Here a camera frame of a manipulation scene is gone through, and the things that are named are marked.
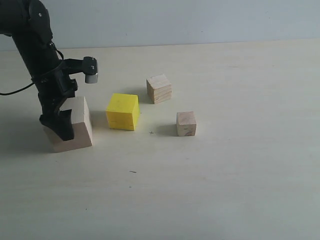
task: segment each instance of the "small wooden cube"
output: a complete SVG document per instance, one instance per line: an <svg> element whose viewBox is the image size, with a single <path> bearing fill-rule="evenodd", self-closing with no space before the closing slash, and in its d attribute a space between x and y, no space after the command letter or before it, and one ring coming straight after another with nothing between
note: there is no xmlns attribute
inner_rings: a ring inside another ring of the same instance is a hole
<svg viewBox="0 0 320 240"><path fill-rule="evenodd" d="M137 95L114 93L106 108L109 128L134 131L140 115Z"/></svg>
<svg viewBox="0 0 320 240"><path fill-rule="evenodd" d="M146 88L154 104L171 99L172 85L164 74L148 78Z"/></svg>
<svg viewBox="0 0 320 240"><path fill-rule="evenodd" d="M71 123L74 131L74 139L63 141L50 128L44 126L53 150L56 153L66 152L75 149L87 148L93 145L92 125L87 101L84 96L68 98L60 107L60 111L72 110Z"/></svg>
<svg viewBox="0 0 320 240"><path fill-rule="evenodd" d="M179 137L196 135L197 122L193 111L176 114L176 128Z"/></svg>

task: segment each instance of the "yellow cube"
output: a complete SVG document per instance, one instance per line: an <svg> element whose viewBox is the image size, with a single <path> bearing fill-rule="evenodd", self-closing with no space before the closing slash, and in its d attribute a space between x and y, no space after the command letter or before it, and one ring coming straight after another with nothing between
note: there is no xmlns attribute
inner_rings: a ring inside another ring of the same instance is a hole
<svg viewBox="0 0 320 240"><path fill-rule="evenodd" d="M134 131L140 115L137 95L114 93L106 108L111 129Z"/></svg>

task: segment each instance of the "white table surface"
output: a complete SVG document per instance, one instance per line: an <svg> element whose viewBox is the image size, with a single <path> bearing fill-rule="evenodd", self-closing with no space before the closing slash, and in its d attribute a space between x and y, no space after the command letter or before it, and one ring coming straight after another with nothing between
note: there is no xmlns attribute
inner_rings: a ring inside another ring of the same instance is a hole
<svg viewBox="0 0 320 240"><path fill-rule="evenodd" d="M36 88L1 97L1 240L320 239L320 39L63 53L98 59L98 84L76 75L94 146L51 153ZM154 105L162 73L173 97ZM17 52L0 78L29 84ZM108 129L112 93L139 95L135 132ZM196 136L176 137L186 111Z"/></svg>

